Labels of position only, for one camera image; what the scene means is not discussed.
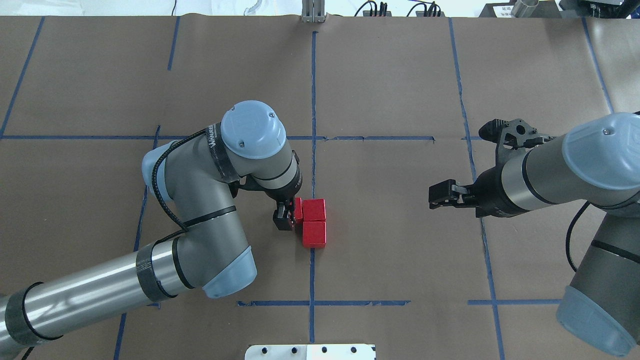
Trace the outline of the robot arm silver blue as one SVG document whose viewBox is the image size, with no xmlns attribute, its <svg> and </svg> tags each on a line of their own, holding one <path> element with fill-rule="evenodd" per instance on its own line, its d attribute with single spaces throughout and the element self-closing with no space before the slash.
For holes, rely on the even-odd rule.
<svg viewBox="0 0 640 360">
<path fill-rule="evenodd" d="M 192 289 L 211 299 L 245 289 L 258 271 L 237 208 L 240 191 L 274 202 L 277 230 L 295 227 L 300 160 L 283 121 L 263 101 L 240 101 L 217 122 L 147 152 L 141 173 L 167 233 L 126 255 L 5 296 L 3 360 Z"/>
<path fill-rule="evenodd" d="M 574 276 L 555 317 L 618 358 L 639 346 L 639 125 L 638 112 L 615 112 L 552 136 L 520 118 L 496 118 L 478 130 L 496 145 L 494 166 L 471 184 L 450 178 L 428 191 L 431 209 L 472 208 L 477 218 L 582 201 L 564 240 Z"/>
</svg>

